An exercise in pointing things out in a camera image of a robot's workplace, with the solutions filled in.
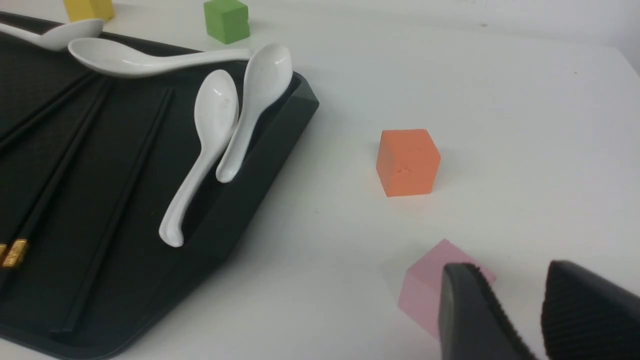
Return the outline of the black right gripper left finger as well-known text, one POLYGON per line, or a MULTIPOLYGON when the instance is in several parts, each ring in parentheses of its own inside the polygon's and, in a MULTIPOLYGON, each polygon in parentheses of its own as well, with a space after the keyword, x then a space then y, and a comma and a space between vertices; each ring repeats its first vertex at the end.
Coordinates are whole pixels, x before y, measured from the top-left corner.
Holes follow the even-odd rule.
POLYGON ((535 360, 489 281, 471 263, 443 267, 438 312, 442 360, 535 360))

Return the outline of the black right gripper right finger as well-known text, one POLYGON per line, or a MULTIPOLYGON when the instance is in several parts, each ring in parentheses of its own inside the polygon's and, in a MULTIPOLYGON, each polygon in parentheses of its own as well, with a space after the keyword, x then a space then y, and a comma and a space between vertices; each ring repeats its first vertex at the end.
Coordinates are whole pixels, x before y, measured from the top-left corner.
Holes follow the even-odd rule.
POLYGON ((640 299, 581 265, 553 260, 541 329, 551 360, 637 360, 640 299))

